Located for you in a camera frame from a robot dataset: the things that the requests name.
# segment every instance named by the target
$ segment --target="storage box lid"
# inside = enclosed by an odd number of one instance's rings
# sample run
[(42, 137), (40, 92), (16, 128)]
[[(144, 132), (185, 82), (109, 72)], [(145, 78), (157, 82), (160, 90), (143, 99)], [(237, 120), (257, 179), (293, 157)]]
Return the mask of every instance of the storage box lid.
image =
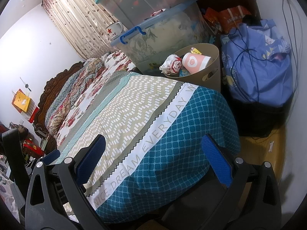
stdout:
[(114, 41), (111, 42), (111, 47), (116, 46), (117, 44), (127, 44), (126, 40), (127, 39), (131, 39), (132, 37), (134, 37), (135, 35), (137, 35), (138, 33), (141, 34), (146, 34), (145, 32), (143, 32), (144, 29), (163, 21), (164, 19), (170, 18), (173, 15), (176, 15), (182, 11), (184, 11), (185, 9), (187, 9), (189, 6), (191, 6), (193, 3), (195, 3), (197, 0), (187, 0), (184, 3), (181, 3), (173, 8), (167, 9), (166, 11), (157, 14), (156, 16), (153, 16), (151, 18), (148, 18), (147, 20), (143, 21), (142, 23), (140, 23), (139, 25), (133, 27), (132, 29), (128, 30), (127, 32), (124, 32), (123, 34), (121, 34), (119, 37), (117, 37)]

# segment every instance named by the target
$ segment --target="blue drawstring bag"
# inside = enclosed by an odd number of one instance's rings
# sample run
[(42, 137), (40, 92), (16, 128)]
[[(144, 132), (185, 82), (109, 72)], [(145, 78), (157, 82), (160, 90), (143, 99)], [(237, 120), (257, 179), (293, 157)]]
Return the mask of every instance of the blue drawstring bag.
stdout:
[(234, 99), (281, 107), (292, 95), (291, 47), (273, 20), (240, 24), (221, 36), (222, 61)]

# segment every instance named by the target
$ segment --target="leaf-patterned curtain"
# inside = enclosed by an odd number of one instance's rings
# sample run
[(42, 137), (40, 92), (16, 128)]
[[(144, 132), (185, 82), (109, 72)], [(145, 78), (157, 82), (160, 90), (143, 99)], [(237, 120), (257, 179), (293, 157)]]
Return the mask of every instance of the leaf-patterned curtain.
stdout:
[(43, 0), (42, 6), (83, 59), (116, 50), (109, 46), (106, 27), (117, 19), (95, 0)]

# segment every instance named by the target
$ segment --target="yellow envelope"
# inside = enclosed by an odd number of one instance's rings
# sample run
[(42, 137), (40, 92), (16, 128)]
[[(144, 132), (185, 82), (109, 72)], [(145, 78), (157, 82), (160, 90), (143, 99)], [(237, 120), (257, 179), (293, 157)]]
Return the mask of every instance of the yellow envelope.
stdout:
[(24, 112), (27, 112), (28, 106), (30, 103), (30, 98), (18, 91), (14, 100), (14, 105), (22, 109)]

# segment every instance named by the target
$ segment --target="silver screw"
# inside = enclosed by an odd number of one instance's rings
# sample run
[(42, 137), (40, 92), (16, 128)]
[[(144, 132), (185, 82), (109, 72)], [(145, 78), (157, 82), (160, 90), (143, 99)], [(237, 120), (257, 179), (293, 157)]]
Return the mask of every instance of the silver screw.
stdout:
[(265, 167), (270, 168), (271, 164), (269, 162), (264, 162)]
[(73, 161), (73, 159), (71, 157), (67, 157), (64, 159), (64, 163), (69, 164)]
[(42, 167), (42, 165), (43, 165), (43, 162), (38, 162), (38, 163), (36, 164), (36, 167), (37, 167), (37, 168), (40, 168), (40, 167)]
[(237, 164), (242, 164), (244, 161), (243, 161), (243, 159), (242, 159), (241, 157), (237, 157), (237, 158), (235, 159), (235, 162), (236, 162)]

